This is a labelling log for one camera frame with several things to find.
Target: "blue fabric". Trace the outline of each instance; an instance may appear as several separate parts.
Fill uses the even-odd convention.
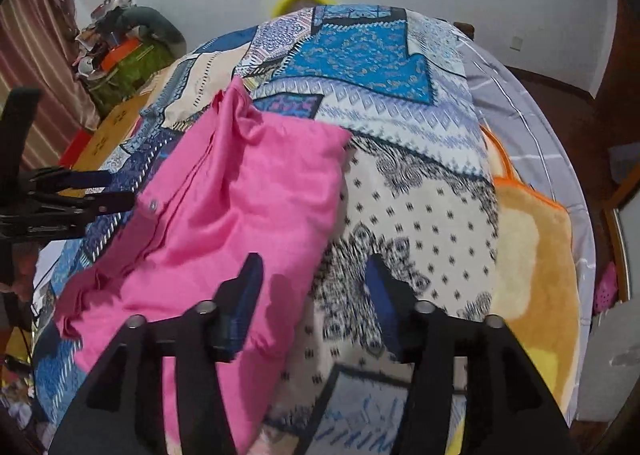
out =
[[[38,401],[56,426],[86,378],[73,359],[80,346],[79,342],[60,339],[56,324],[50,321],[33,351]]]
[[[65,288],[69,273],[75,270],[78,251],[82,245],[82,239],[66,241],[60,253],[58,263],[51,273],[50,287],[55,296],[59,296]]]
[[[322,96],[285,93],[257,99],[254,101],[254,106],[262,112],[313,118],[321,100]]]
[[[273,79],[325,77],[374,92],[431,104],[429,67],[421,54],[407,56],[406,22],[324,24]]]
[[[206,42],[204,45],[201,45],[194,50],[192,54],[223,52],[225,50],[237,49],[254,39],[256,30],[258,30],[257,25],[255,27],[249,27],[248,29],[230,32],[229,34],[225,34],[219,38],[213,38],[213,40]]]
[[[389,298],[383,279],[385,275],[391,276],[391,273],[380,273],[373,258],[369,257],[365,268],[364,283],[369,289],[369,296],[376,309],[385,346],[393,355],[400,356],[402,348],[398,335],[398,314],[391,298]]]
[[[321,98],[321,101],[325,101],[324,115],[346,114],[344,117],[352,119],[354,123],[365,122],[368,118],[377,118],[380,115],[389,115],[391,118],[396,118],[407,131],[415,135],[425,135],[426,139],[433,142],[450,141],[450,138],[453,137],[431,136],[430,129],[437,125],[441,125],[447,130],[451,124],[454,124],[456,127],[465,128],[473,135],[477,134],[476,136],[480,137],[477,119],[470,117],[450,101],[426,105],[407,99],[390,98],[371,92],[361,86],[326,78],[280,78],[273,80],[254,90],[253,95],[256,98],[254,105],[260,108],[264,106],[264,101],[271,103],[272,99],[287,99],[280,97],[286,92],[295,92],[295,95],[300,98],[309,97],[309,93],[313,93]],[[325,99],[327,96],[335,96],[338,102],[348,99],[349,103],[347,107],[330,106]]]
[[[136,134],[128,141],[122,143],[122,148],[127,153],[135,152],[146,140],[154,138],[164,123],[164,111],[180,98],[189,81],[191,69],[196,63],[197,57],[185,59],[175,68],[169,81],[160,92],[158,99],[149,106],[140,110],[142,123]]]

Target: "blue patterned bedsheet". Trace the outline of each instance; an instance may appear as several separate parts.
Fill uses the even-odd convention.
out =
[[[495,194],[474,102],[456,50],[460,37],[451,25],[405,9],[346,5],[303,9],[215,38],[174,65],[159,98],[141,113],[136,135],[105,163],[116,174],[107,189],[142,190],[215,90],[225,86],[216,83],[225,74],[227,79],[231,73],[244,78],[259,110],[315,118],[353,131],[351,176],[346,177],[350,185],[345,186],[351,196],[343,199],[344,230],[328,249],[330,255],[323,259],[314,284],[319,308],[324,309],[322,313],[334,308],[335,321],[329,324],[321,313],[309,319],[311,323],[324,320],[324,326],[317,328],[324,337],[320,341],[326,342],[322,355],[338,359],[340,355],[334,355],[338,344],[343,352],[344,345],[354,345],[363,352],[355,359],[356,368],[376,370],[384,359],[383,369],[391,367],[393,375],[393,360],[384,354],[376,318],[356,287],[358,262],[366,261],[372,252],[383,253],[398,278],[449,313],[478,319],[490,302],[486,288],[497,238]],[[238,59],[233,72],[221,70],[219,63],[234,53]],[[433,197],[433,202],[425,197]],[[454,211],[445,210],[449,197],[463,222],[454,224]],[[472,217],[464,216],[469,212]],[[84,239],[65,245],[53,273],[33,359],[38,398],[56,425],[85,374],[73,361],[81,342],[61,340],[50,319],[55,299],[70,276],[100,257],[127,217],[126,213],[102,216],[88,226]],[[449,231],[437,232],[434,218],[451,220],[450,229],[461,226],[460,233],[455,237],[451,232],[449,237]],[[473,254],[466,253],[471,247],[464,244],[476,238],[462,233],[469,229],[476,230],[476,238],[482,236],[482,247]],[[424,239],[427,233],[429,241]],[[465,259],[439,255],[440,242],[464,247]],[[449,282],[458,278],[467,283],[457,287]],[[330,293],[345,294],[341,283],[355,284],[346,292],[353,291],[352,301],[331,301]],[[358,330],[348,326],[358,320],[364,323]],[[318,340],[314,326],[306,327],[311,329],[307,336]],[[353,366],[353,360],[341,360]],[[292,381],[306,378],[306,372],[292,369],[290,377]],[[326,380],[326,374],[312,377],[307,400],[319,394]],[[406,379],[407,374],[398,377]],[[291,432],[280,421],[289,412],[279,415],[271,410],[268,422]],[[303,421],[298,426],[306,424],[304,417],[296,419]]]

